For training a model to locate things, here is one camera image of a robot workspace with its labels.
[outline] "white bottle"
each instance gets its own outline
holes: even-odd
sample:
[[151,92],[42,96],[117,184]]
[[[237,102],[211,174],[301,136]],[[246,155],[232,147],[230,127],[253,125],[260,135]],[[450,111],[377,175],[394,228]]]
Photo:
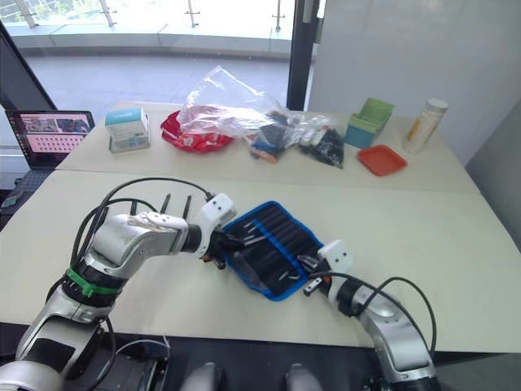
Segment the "white bottle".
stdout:
[[425,104],[422,114],[414,122],[404,140],[403,148],[408,153],[418,153],[440,123],[449,105],[441,99],[431,98]]

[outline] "white table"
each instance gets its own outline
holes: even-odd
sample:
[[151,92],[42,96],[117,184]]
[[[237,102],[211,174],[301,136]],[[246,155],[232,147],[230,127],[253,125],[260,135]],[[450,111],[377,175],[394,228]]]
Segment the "white table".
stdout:
[[[389,177],[375,177],[357,160],[359,151],[345,148],[344,169],[331,168],[303,156],[298,148],[290,148],[277,164],[256,160],[242,140],[227,148],[200,155],[177,150],[161,138],[160,124],[168,114],[180,107],[166,103],[123,102],[116,108],[142,106],[151,124],[151,147],[144,150],[112,154],[108,151],[108,132],[103,124],[85,138],[58,169],[113,173],[166,174],[190,178],[215,178],[252,182],[332,185],[336,187],[394,188],[400,190],[464,191],[478,189],[459,164],[454,154],[435,134],[429,148],[419,155],[407,155],[401,141],[412,125],[412,118],[392,117],[376,143],[387,144],[401,154],[409,165]],[[341,134],[347,129],[348,116],[331,114]]]
[[[83,216],[131,178],[136,176],[57,171],[46,180],[0,233],[0,321],[32,322],[47,290],[68,266]],[[239,214],[276,199],[324,243],[344,239],[355,259],[353,275],[372,283],[391,275],[412,279],[436,312],[439,350],[521,352],[521,256],[480,194],[197,181],[226,192]],[[197,195],[162,182],[121,194],[159,206],[167,192],[173,193],[168,213],[175,215],[182,212],[187,194]],[[201,204],[195,197],[192,213]],[[429,340],[421,299],[398,283],[389,291]],[[219,271],[190,255],[149,260],[126,285],[112,320],[118,332],[371,346],[357,321],[344,317],[319,293],[268,301],[230,269]]]

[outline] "green container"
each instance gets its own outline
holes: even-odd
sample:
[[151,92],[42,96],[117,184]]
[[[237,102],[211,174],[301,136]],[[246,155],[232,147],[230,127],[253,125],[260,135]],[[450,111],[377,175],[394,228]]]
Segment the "green container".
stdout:
[[368,148],[385,127],[394,105],[369,98],[358,114],[349,120],[344,141],[362,149]]

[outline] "laptop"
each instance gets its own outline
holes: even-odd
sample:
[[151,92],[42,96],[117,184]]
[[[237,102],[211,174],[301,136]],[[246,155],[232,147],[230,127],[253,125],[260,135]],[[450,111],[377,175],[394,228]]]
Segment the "laptop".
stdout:
[[16,184],[20,194],[35,192],[94,128],[90,112],[6,110],[6,115],[30,168]]

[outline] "red tray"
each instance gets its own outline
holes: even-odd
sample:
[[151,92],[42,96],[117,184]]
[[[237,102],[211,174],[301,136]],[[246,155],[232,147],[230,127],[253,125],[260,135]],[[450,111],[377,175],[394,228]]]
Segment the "red tray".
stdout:
[[363,149],[358,152],[358,160],[374,175],[382,177],[406,167],[407,162],[403,157],[385,145]]

